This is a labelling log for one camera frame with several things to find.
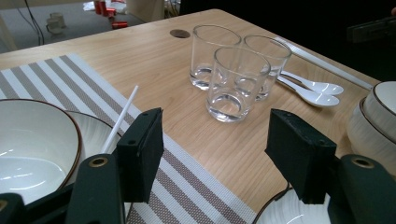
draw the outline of wooden table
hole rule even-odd
[[[195,25],[203,23],[223,25],[240,35],[276,36],[213,9],[4,53],[0,55],[0,69],[75,52],[126,98],[134,86],[139,85],[134,104],[141,111],[163,108],[163,130],[224,186],[259,212],[272,196],[286,187],[285,179],[264,152],[270,109],[287,110],[306,120],[338,145],[336,155],[340,157],[351,153],[346,124],[353,108],[368,91],[292,55],[286,65],[288,71],[344,87],[340,105],[313,107],[289,89],[276,84],[270,97],[255,104],[244,121],[219,122],[206,111],[206,92],[193,87],[189,79],[192,37],[170,35],[176,29],[191,33]],[[309,49],[298,47],[372,85],[378,82]]]

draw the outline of spoon bowl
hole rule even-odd
[[[317,91],[328,95],[338,95],[344,91],[344,89],[341,86],[338,86],[336,84],[307,80],[303,77],[299,77],[287,71],[282,71],[281,75],[296,80],[297,82],[307,87],[311,91]]]
[[[305,101],[311,105],[317,107],[329,107],[338,105],[340,103],[340,100],[333,95],[307,90],[281,76],[277,78],[277,81],[296,91]]]

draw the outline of white stick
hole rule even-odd
[[[125,114],[128,111],[129,106],[131,105],[132,100],[134,99],[134,96],[136,95],[137,88],[138,88],[138,86],[135,86],[134,90],[131,93],[131,96],[129,96],[129,99],[126,102],[125,107],[122,109],[122,111],[120,113],[119,119],[117,120],[116,124],[114,125],[113,129],[111,130],[111,133],[108,135],[107,140],[105,141],[105,144],[102,147],[101,153],[108,153],[108,150],[109,150],[108,147],[110,146],[111,141],[113,140],[114,136],[116,135],[117,131],[119,130],[120,125],[123,122]]]

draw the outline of striped placemat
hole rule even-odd
[[[35,99],[114,125],[127,99],[77,54],[0,71],[0,99]],[[131,105],[123,134],[141,111]],[[166,133],[149,203],[134,203],[127,223],[251,223],[256,213]]]

